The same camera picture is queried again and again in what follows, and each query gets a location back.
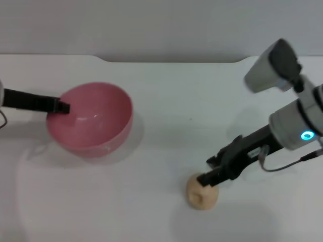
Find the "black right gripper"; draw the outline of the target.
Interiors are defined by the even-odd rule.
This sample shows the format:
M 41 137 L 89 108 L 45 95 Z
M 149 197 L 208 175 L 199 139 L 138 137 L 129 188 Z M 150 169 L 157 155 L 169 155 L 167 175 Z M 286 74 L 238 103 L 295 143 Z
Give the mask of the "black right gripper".
M 250 157 L 249 152 L 269 147 L 268 154 L 281 149 L 268 125 L 248 136 L 239 135 L 229 145 L 222 148 L 216 155 L 210 157 L 206 164 L 209 167 L 220 167 L 199 175 L 196 179 L 203 186 L 214 187 L 227 180 L 236 179 L 250 164 L 258 160 L 258 156 Z

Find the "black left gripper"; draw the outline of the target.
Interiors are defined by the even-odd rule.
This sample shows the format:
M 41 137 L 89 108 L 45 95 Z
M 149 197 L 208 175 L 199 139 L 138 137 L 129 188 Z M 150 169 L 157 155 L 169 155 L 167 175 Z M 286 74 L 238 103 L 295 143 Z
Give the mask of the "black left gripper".
M 30 111 L 50 113 L 70 113 L 70 104 L 61 101 L 59 98 L 36 95 L 11 89 L 4 89 L 3 106 Z

